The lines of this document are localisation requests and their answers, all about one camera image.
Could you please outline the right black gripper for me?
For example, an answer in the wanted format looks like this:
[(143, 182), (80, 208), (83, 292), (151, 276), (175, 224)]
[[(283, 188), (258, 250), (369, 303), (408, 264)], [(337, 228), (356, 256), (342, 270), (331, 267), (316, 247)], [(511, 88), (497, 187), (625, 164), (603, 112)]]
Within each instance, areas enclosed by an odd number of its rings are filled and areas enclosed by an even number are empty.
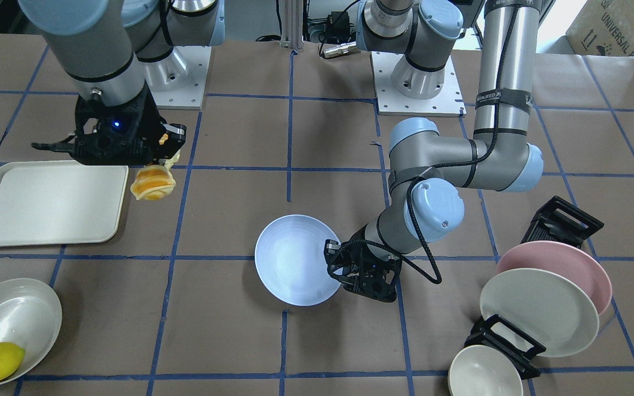
[(151, 92), (141, 91), (119, 106), (77, 98), (75, 135), (59, 142), (32, 142), (35, 150), (67, 153), (88, 166), (166, 163), (186, 141), (187, 127), (165, 124)]

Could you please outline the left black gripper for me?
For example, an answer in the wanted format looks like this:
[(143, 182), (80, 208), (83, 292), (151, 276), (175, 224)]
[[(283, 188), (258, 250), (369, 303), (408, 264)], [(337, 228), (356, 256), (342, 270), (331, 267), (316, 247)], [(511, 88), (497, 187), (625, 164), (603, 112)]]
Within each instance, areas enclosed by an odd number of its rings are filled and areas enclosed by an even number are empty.
[(345, 291), (381, 303), (397, 299), (395, 283), (402, 270), (401, 259), (382, 260), (375, 256), (370, 245), (364, 243), (366, 227), (354, 233), (343, 248), (338, 240), (326, 240), (324, 256), (328, 275), (340, 282)]

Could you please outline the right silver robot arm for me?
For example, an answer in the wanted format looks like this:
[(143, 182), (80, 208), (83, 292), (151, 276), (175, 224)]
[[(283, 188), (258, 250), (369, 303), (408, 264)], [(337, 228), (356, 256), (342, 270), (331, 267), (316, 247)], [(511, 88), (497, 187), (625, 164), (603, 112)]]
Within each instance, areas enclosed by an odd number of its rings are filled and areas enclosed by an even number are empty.
[(154, 93), (189, 79), (179, 47), (226, 37), (223, 1), (20, 1), (78, 90), (75, 130), (41, 151), (88, 166), (171, 168), (186, 141)]

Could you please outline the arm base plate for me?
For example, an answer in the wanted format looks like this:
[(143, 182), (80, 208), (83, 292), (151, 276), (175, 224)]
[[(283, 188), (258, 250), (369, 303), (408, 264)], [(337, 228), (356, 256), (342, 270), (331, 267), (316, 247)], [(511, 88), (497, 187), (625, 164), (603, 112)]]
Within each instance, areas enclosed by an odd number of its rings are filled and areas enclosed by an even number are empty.
[(212, 49), (175, 47), (163, 60), (141, 63), (158, 108), (202, 109)]
[(443, 69), (415, 69), (399, 53), (372, 52), (373, 81), (378, 110), (385, 115), (460, 116), (466, 114), (455, 66), (448, 58)]

